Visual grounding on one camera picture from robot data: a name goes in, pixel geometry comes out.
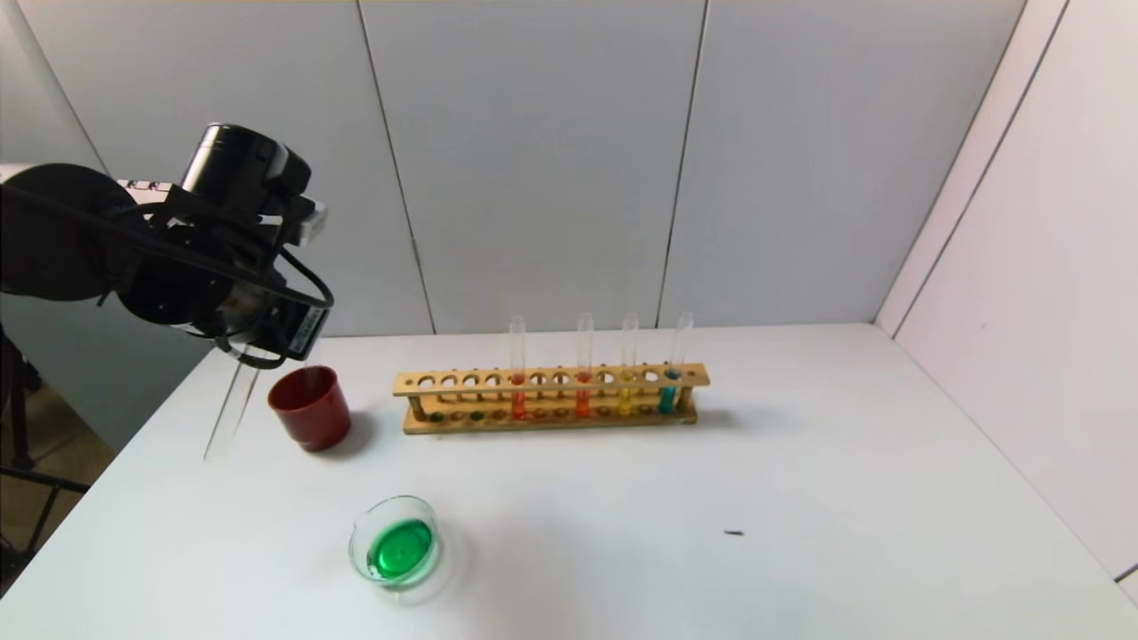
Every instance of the green liquid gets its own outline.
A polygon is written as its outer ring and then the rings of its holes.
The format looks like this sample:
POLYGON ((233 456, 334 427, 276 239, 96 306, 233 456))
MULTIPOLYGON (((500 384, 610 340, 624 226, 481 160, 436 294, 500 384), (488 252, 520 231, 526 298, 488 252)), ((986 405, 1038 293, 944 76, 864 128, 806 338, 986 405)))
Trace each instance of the green liquid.
POLYGON ((368 571, 391 582, 414 579, 430 571, 420 566, 431 551, 435 535, 422 520, 403 520, 376 536, 368 549, 368 571))

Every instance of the glass test tube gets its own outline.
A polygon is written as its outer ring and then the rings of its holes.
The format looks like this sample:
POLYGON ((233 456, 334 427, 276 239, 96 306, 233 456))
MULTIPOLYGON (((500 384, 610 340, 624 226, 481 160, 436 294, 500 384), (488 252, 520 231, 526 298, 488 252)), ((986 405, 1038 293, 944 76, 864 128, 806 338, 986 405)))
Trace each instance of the glass test tube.
MULTIPOLYGON (((267 351, 248 345, 245 347, 244 353, 261 358, 272 355, 267 351)), ((237 427, 241 424, 241 416, 245 415, 245 408, 249 404, 249 396, 253 394, 253 387, 257 384, 257 375, 259 374, 261 369, 238 362, 237 369, 233 370, 233 379, 229 384, 229 393, 225 394, 225 400, 222 402, 221 413, 217 415, 214 430, 209 434, 209 443, 206 444, 206 462, 222 462, 225 460, 233 437, 237 435, 237 427)))
MULTIPOLYGON (((636 379, 636 331, 640 329, 640 318, 635 313, 625 315, 621 326, 620 343, 620 380, 630 383, 636 379)), ((617 413, 632 416, 633 412, 633 389, 622 388, 617 394, 617 413)))
MULTIPOLYGON (((521 315, 510 319, 510 384, 526 384, 526 321, 521 315)), ((513 419, 526 419, 526 393, 513 392, 513 419)))
MULTIPOLYGON (((676 334, 671 338, 671 358, 668 360, 668 369, 665 370, 663 375, 670 380, 678 380, 682 376, 682 369, 684 367, 684 358, 686 358, 687 342, 691 339, 692 327, 695 322, 692 319, 691 312, 683 312, 679 314, 679 322, 676 323, 676 334)), ((660 389, 660 413, 671 413, 675 408, 676 401, 676 387, 663 387, 660 389)))
MULTIPOLYGON (((593 314, 582 313, 577 318, 577 381, 593 379, 593 314)), ((577 392, 577 417, 588 418, 588 389, 577 392)))

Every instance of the red liquid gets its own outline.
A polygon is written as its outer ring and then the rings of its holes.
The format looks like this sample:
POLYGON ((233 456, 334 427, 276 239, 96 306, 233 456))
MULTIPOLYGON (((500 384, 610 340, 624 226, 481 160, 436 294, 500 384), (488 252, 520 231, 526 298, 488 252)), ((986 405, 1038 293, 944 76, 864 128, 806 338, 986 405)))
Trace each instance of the red liquid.
MULTIPOLYGON (((510 383, 514 385, 526 384, 526 376, 522 374, 514 374, 510 376, 510 383)), ((513 400, 513 419, 525 420, 526 419, 526 394, 517 392, 511 394, 513 400)))
MULTIPOLYGON (((593 374, 588 371, 577 371, 577 381, 587 383, 593 379, 593 374)), ((582 389, 577 392, 577 417, 588 418, 588 389, 582 389)))

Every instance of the white wall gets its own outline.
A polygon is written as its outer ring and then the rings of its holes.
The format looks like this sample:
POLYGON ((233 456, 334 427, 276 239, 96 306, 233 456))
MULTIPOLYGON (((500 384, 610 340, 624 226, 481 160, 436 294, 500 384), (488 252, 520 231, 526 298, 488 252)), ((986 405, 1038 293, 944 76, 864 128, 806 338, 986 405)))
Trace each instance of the white wall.
POLYGON ((712 1, 661 323, 872 321, 1022 5, 712 1))
POLYGON ((439 333, 654 326, 702 9, 363 3, 439 333))
POLYGON ((20 2, 116 178, 178 181, 234 122, 313 169, 329 222, 296 252, 337 296, 328 335, 431 331, 353 2, 20 2))
POLYGON ((1112 574, 1138 563, 1138 3, 1071 2, 898 342, 1112 574))
POLYGON ((874 321, 889 335, 897 334, 980 184, 1066 5, 1067 0, 1031 0, 1023 7, 968 136, 874 321))
MULTIPOLYGON (((0 0, 0 159, 102 171, 15 0, 0 0)), ((0 320, 43 377, 115 449, 208 350, 139 320, 116 298, 98 309, 94 302, 3 295, 0 320)))

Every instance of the white table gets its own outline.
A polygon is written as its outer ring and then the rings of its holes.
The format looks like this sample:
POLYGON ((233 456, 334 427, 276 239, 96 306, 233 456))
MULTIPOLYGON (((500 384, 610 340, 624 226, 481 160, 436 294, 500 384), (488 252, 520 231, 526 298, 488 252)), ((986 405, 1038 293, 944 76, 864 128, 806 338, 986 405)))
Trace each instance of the white table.
MULTIPOLYGON (((666 331, 642 331, 663 360, 666 331)), ((568 363, 571 334, 529 336, 568 363)), ((312 456, 264 403, 201 461, 213 353, 0 601, 6 638, 1138 638, 1138 608, 968 419, 868 326, 696 330, 692 427, 405 436, 398 370, 493 367, 503 336, 321 343, 356 425, 312 456), (461 571, 398 605, 347 560, 412 493, 461 571), (744 536, 725 535, 741 530, 744 536)), ((597 360, 615 360, 599 334, 597 360)))

